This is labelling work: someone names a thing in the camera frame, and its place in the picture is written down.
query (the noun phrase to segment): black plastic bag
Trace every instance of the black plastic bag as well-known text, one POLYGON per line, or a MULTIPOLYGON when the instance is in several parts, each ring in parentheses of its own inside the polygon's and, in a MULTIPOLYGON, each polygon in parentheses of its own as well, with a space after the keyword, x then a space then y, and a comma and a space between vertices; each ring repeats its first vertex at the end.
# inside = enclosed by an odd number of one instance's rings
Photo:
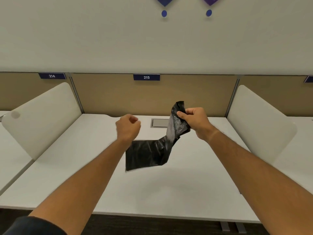
POLYGON ((187 122, 177 116, 177 111, 186 113, 184 102, 176 102, 171 111, 166 135, 159 140, 133 141, 126 150, 126 171, 143 167, 164 165, 172 147, 181 135, 190 132, 187 122))

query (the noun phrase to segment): left hand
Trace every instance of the left hand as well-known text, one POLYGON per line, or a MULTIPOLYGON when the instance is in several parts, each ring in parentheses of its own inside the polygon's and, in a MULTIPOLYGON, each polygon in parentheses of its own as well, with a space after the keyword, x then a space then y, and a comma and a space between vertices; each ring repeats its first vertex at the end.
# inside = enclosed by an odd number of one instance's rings
POLYGON ((139 134, 141 122, 137 117, 127 114, 116 121, 117 140, 131 144, 139 134))

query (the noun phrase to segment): forearm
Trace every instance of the forearm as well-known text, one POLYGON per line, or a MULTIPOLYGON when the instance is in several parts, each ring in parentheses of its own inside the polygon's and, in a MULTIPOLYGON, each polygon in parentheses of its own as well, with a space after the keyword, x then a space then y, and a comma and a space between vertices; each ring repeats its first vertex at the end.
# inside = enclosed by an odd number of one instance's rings
POLYGON ((313 231, 311 193, 216 128, 206 141, 270 234, 313 231))
POLYGON ((61 184, 30 216, 48 220, 69 235, 81 234, 128 147, 128 142, 113 142, 61 184))

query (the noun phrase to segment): purple diamond shape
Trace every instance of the purple diamond shape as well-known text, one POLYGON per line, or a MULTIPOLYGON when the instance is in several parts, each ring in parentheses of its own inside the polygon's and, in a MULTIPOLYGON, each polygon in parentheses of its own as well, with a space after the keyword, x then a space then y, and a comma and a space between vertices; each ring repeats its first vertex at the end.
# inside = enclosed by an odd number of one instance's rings
POLYGON ((163 6, 167 6, 172 0, 158 0, 163 6))
POLYGON ((214 3, 216 3, 218 0, 205 0, 206 3, 208 3, 210 6, 212 6, 214 3))

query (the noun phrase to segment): blue circle decoration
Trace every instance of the blue circle decoration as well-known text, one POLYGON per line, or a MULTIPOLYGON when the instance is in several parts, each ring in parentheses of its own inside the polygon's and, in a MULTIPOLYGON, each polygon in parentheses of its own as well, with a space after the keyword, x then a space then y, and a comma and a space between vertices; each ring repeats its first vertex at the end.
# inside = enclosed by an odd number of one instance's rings
POLYGON ((162 16, 163 16, 163 17, 166 17, 166 16, 167 16, 167 11, 166 11, 166 10, 162 11, 162 16))
POLYGON ((211 16, 211 15, 212 15, 212 10, 207 10, 206 15, 207 15, 207 16, 211 16))

